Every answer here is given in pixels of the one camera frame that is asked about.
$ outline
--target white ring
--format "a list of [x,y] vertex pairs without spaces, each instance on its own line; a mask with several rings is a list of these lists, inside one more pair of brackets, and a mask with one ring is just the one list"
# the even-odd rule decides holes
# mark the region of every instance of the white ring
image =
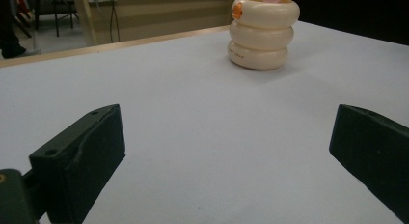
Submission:
[[232,4],[232,16],[243,25],[283,29],[298,20],[300,8],[291,0],[282,0],[276,4],[262,0],[235,0]]
[[258,50],[276,50],[285,48],[292,41],[294,31],[291,26],[286,29],[258,29],[241,25],[236,20],[230,27],[234,42]]
[[236,64],[254,70],[273,70],[286,62],[288,51],[285,48],[275,51],[259,51],[245,48],[230,41],[228,46],[230,59]]

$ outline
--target chair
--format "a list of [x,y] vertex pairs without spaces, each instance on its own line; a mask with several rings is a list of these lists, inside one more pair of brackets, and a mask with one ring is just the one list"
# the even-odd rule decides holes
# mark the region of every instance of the chair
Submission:
[[31,38],[30,33],[24,28],[24,26],[21,24],[23,23],[24,25],[30,27],[30,25],[27,23],[27,21],[24,19],[23,16],[21,16],[20,12],[18,11],[18,6],[17,6],[17,0],[10,0],[10,7],[12,10],[12,17],[13,17],[13,23],[18,26],[18,28],[21,29],[21,31],[28,37]]
[[[30,8],[34,10],[35,28],[39,29],[40,15],[54,14],[57,37],[59,32],[59,19],[71,16],[71,28],[73,28],[72,15],[76,16],[76,8],[73,0],[27,0]],[[65,14],[63,17],[58,17],[58,14]]]
[[[73,10],[73,7],[75,6],[74,0],[53,0],[53,5],[54,5],[54,17],[55,17],[55,28],[57,30],[57,37],[60,37],[59,33],[59,28],[58,28],[58,20],[64,17],[69,16],[70,23],[71,23],[71,29],[74,27],[73,26],[73,20],[72,20],[72,15],[74,14],[77,18],[78,16],[75,14],[75,11]],[[62,5],[68,8],[68,14],[58,17],[57,14],[57,6]]]

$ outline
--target white table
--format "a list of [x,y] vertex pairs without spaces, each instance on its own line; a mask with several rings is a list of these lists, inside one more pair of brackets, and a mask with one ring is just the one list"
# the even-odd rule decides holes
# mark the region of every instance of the white table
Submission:
[[119,103],[127,156],[85,223],[401,223],[328,147],[341,103],[409,126],[409,47],[294,30],[280,70],[232,63],[228,32],[2,68],[0,168]]

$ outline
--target person's leg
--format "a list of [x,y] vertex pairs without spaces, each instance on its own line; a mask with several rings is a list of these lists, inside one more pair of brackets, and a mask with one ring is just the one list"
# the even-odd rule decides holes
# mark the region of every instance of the person's leg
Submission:
[[0,0],[0,48],[4,58],[13,58],[26,51],[19,44],[19,39],[13,31],[12,23],[13,16],[10,0]]

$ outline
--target floor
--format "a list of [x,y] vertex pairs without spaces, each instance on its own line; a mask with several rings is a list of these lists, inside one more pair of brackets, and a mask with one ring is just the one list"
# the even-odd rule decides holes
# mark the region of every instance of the floor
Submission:
[[41,53],[50,53],[63,50],[85,47],[85,40],[82,34],[81,25],[78,19],[74,19],[73,29],[69,24],[69,17],[60,19],[60,37],[57,37],[55,30],[54,15],[41,15],[39,30],[34,29],[34,20],[28,20],[31,28],[27,30],[32,38],[26,35],[14,25],[14,31],[20,39],[20,44],[28,50],[40,49]]

